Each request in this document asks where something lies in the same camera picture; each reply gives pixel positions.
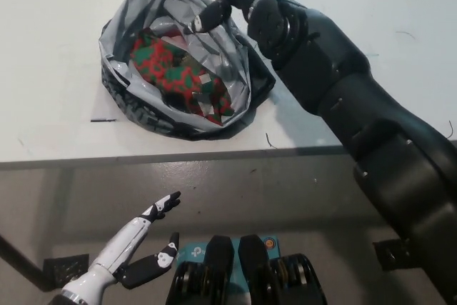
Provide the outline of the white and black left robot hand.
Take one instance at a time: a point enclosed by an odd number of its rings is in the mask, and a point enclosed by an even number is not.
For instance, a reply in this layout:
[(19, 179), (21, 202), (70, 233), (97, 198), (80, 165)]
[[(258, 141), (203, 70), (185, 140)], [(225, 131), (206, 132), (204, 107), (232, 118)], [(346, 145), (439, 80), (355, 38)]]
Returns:
[(169, 271), (178, 255), (177, 232), (172, 233), (160, 252), (135, 262), (131, 262), (131, 258), (146, 238), (149, 227), (179, 205), (180, 195), (179, 191), (169, 194), (130, 220), (105, 245), (88, 271), (67, 283), (51, 303), (100, 304), (105, 290), (110, 286), (120, 283), (125, 289), (135, 289)]

